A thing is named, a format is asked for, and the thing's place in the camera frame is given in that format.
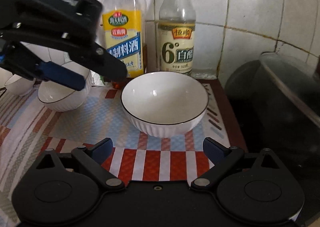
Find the white ribbed bowl black rim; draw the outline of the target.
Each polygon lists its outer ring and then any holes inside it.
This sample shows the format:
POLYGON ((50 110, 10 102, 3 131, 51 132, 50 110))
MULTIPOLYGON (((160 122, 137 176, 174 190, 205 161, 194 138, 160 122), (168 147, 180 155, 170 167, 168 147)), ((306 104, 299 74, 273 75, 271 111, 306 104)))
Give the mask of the white ribbed bowl black rim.
POLYGON ((80 107, 86 100, 92 86, 89 69, 73 61, 63 64, 62 67, 82 75, 86 80, 86 85, 81 91, 76 91, 52 81, 43 81, 38 90, 38 100, 45 107, 58 112, 71 111, 80 107))
POLYGON ((141 132, 171 138, 199 124, 208 107, 209 94, 190 76, 158 71, 131 80, 123 88, 120 101, 128 120, 141 132))

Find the yellow label cooking wine bottle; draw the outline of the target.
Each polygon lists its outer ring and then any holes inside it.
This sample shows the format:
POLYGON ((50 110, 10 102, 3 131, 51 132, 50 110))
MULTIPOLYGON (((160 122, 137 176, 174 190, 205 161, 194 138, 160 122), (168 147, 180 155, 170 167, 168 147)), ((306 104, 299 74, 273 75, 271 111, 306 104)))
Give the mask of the yellow label cooking wine bottle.
POLYGON ((146 0, 102 0, 102 27, 108 53, 122 61, 127 78, 146 72, 146 0))

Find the white plastic seasoning bag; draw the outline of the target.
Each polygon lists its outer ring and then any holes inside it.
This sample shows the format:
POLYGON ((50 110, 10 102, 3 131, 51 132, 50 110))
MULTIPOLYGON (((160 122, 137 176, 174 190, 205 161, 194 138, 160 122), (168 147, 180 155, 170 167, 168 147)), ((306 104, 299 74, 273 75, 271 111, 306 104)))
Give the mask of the white plastic seasoning bag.
POLYGON ((92 81, 92 86, 98 86, 98 87, 105 86, 103 78, 98 73, 95 73, 93 71, 91 71, 91 81, 92 81))

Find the striped checkered table mat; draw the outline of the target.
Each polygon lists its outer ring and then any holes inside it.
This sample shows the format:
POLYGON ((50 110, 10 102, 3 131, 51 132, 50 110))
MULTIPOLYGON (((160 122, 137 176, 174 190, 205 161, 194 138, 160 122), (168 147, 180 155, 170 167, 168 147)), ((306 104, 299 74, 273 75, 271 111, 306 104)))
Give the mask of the striped checkered table mat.
POLYGON ((68 153, 108 137, 112 154, 103 167, 122 181, 193 181, 213 166, 202 143, 211 137, 224 146, 245 148, 232 108, 218 80, 205 80, 209 106, 191 131, 171 138, 149 136, 124 115, 119 90, 93 87, 77 109, 56 112, 45 107, 34 87, 19 97, 1 90, 1 226, 16 226, 12 192, 45 149, 68 153))

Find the white vinegar bottle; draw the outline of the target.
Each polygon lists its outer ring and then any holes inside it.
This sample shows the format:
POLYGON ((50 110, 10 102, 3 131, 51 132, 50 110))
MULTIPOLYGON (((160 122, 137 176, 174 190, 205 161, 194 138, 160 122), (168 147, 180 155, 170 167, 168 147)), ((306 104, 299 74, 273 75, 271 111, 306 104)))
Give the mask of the white vinegar bottle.
POLYGON ((191 74, 195 23, 196 12, 191 0, 163 0, 158 22, 161 71, 191 74))

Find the small white bowl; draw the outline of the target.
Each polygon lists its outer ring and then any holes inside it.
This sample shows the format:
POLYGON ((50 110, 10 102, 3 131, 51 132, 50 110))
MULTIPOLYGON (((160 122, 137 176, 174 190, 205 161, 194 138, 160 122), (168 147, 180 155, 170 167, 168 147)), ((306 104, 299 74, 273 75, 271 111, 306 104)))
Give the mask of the small white bowl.
POLYGON ((4 86, 11 94, 25 96, 33 89, 35 80, 35 78, 28 80, 15 74, 5 82, 4 86))

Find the black induction cooker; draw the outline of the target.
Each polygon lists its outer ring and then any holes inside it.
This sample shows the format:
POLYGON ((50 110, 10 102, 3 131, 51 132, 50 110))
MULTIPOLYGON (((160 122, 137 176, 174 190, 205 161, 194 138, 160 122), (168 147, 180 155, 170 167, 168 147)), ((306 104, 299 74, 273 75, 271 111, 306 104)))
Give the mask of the black induction cooker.
POLYGON ((273 150, 303 189, 298 220, 319 220, 319 128, 269 78, 231 76, 224 89, 248 151, 273 150))

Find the black pot with glass lid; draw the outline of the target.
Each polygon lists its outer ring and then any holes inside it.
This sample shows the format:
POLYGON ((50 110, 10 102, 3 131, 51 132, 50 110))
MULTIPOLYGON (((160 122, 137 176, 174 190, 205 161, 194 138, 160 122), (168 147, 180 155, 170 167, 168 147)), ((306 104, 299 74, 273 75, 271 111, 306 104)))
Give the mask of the black pot with glass lid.
POLYGON ((237 68, 231 76, 269 78, 319 128, 319 75, 308 64, 295 57, 264 52, 257 60, 237 68))

